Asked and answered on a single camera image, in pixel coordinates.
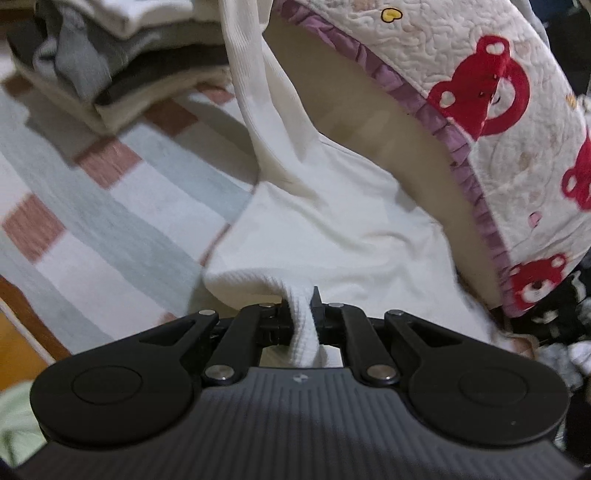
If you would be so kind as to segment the white waffle garment green trim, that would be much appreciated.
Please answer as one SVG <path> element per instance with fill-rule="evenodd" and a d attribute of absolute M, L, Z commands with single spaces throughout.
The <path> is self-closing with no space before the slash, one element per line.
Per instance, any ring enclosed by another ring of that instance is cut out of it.
<path fill-rule="evenodd" d="M 204 284 L 240 309 L 287 301 L 294 335 L 264 348 L 270 367 L 337 367 L 311 297 L 380 317 L 401 309 L 491 342 L 493 325 L 461 290 L 441 225 L 369 159 L 312 125 L 263 39 L 267 1 L 221 2 L 235 97 L 257 162 L 252 199 L 214 247 Z"/>

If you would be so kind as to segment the striped pastel floor rug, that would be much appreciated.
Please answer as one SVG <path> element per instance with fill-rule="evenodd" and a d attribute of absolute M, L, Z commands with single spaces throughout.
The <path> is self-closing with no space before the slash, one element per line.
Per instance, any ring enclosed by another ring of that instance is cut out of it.
<path fill-rule="evenodd" d="M 1 307 L 59 360 L 200 309 L 256 183 L 230 85 L 190 82 L 101 136 L 20 75 L 1 84 Z"/>

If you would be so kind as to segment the green yarn skein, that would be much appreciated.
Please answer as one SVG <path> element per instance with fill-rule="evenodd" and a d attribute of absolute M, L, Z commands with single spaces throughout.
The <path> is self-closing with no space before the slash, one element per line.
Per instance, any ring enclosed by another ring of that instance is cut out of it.
<path fill-rule="evenodd" d="M 32 381 L 23 381 L 1 392 L 1 459 L 18 467 L 46 445 L 47 441 L 30 405 Z"/>

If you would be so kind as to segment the quilted bear bedspread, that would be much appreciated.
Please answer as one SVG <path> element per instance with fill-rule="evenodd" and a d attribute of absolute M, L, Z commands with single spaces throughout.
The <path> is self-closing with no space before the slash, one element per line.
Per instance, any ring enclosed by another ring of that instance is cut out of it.
<path fill-rule="evenodd" d="M 590 130 L 550 49 L 509 1 L 276 1 L 448 148 L 523 315 L 590 246 Z"/>

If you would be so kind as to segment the grey ribbed folded garment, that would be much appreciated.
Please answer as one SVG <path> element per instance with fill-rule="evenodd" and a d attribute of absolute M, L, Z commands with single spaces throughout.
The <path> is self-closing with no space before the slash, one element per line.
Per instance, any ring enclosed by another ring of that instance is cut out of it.
<path fill-rule="evenodd" d="M 72 6 L 39 1 L 36 14 L 44 23 L 42 43 L 32 54 L 32 68 L 52 81 L 63 82 L 89 103 L 111 85 L 113 78 L 138 56 L 176 54 L 190 66 L 228 65 L 221 26 L 183 21 L 142 29 L 119 39 Z"/>

